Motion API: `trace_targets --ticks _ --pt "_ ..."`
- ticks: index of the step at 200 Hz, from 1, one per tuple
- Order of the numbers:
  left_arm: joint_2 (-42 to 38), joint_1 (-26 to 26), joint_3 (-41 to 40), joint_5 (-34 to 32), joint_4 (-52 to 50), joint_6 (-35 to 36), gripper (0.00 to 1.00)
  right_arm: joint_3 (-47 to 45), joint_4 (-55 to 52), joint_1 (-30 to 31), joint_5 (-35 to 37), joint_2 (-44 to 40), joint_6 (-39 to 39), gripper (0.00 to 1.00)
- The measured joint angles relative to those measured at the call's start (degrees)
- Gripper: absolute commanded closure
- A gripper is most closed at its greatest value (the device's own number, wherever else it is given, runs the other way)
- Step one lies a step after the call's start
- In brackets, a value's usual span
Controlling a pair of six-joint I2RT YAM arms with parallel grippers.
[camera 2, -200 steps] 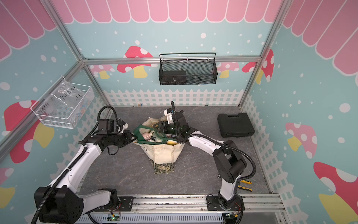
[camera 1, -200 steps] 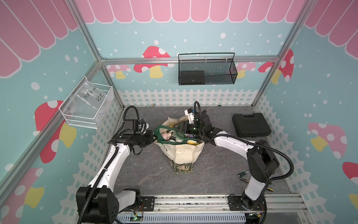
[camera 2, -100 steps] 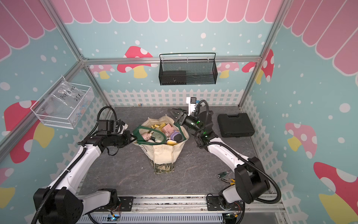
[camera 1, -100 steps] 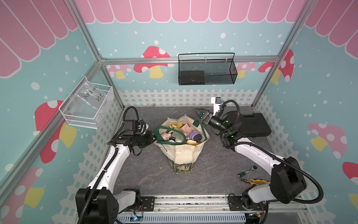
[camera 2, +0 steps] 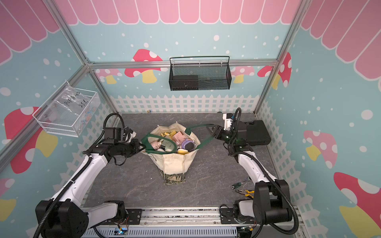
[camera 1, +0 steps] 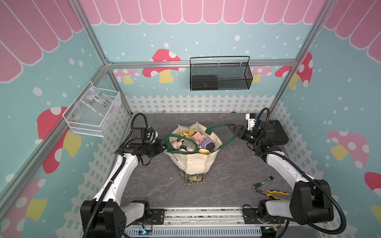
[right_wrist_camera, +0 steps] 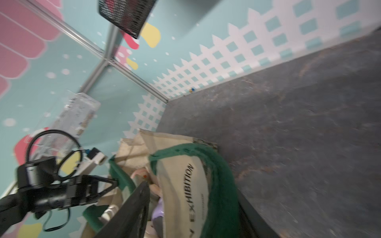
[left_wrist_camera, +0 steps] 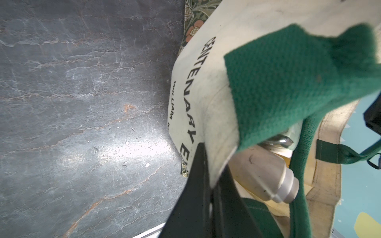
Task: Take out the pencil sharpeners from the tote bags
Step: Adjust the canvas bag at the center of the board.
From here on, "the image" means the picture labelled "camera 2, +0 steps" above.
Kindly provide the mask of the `green pencil sharpener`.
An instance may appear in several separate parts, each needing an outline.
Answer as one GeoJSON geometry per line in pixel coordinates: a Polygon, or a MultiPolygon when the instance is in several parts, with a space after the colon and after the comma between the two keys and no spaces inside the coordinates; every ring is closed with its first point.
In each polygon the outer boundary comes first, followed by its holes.
{"type": "Polygon", "coordinates": [[[163,140],[161,142],[160,148],[165,152],[173,152],[176,151],[177,145],[173,141],[163,140]]]}

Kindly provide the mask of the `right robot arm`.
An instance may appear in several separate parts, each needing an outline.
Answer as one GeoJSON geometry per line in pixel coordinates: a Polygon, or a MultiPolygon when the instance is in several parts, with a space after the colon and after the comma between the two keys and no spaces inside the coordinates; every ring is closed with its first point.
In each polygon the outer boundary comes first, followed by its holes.
{"type": "Polygon", "coordinates": [[[244,168],[254,190],[233,189],[245,199],[235,201],[232,208],[225,204],[219,207],[221,222],[234,220],[241,225],[238,233],[247,238],[256,238],[265,225],[284,235],[293,235],[299,230],[299,218],[291,203],[289,184],[272,175],[259,161],[253,150],[257,145],[268,145],[270,135],[263,121],[242,122],[242,110],[224,114],[224,126],[207,125],[212,138],[224,143],[228,155],[244,168]]]}

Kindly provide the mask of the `cream canvas tote bag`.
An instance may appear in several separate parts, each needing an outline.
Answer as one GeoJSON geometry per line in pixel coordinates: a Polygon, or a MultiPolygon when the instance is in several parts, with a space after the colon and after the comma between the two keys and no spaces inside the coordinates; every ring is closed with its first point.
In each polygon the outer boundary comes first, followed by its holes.
{"type": "Polygon", "coordinates": [[[206,128],[209,125],[211,124],[185,127],[176,122],[167,127],[157,126],[151,133],[147,134],[141,140],[142,144],[145,145],[143,153],[148,155],[157,166],[164,179],[165,185],[174,185],[186,181],[186,173],[194,161],[197,152],[213,139],[213,137],[210,136],[207,139],[200,141],[193,131],[198,128],[206,128]],[[165,152],[160,148],[163,140],[173,141],[172,136],[179,131],[181,131],[187,139],[191,139],[197,144],[197,148],[194,151],[191,151],[186,155],[181,155],[177,153],[177,150],[181,148],[181,145],[177,145],[176,151],[173,152],[165,152]]]}

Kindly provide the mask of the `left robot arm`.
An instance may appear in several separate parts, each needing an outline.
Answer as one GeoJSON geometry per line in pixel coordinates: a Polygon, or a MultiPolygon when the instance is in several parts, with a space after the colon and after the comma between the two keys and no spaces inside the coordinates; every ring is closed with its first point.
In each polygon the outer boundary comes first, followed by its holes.
{"type": "Polygon", "coordinates": [[[80,238],[88,229],[96,231],[105,222],[117,226],[127,222],[129,213],[120,200],[81,208],[86,192],[111,160],[116,160],[117,156],[128,159],[145,149],[124,121],[121,121],[120,128],[108,127],[107,122],[112,116],[121,118],[118,113],[106,117],[100,136],[83,151],[85,158],[74,175],[51,199],[42,200],[36,206],[38,226],[33,235],[35,238],[80,238]]]}

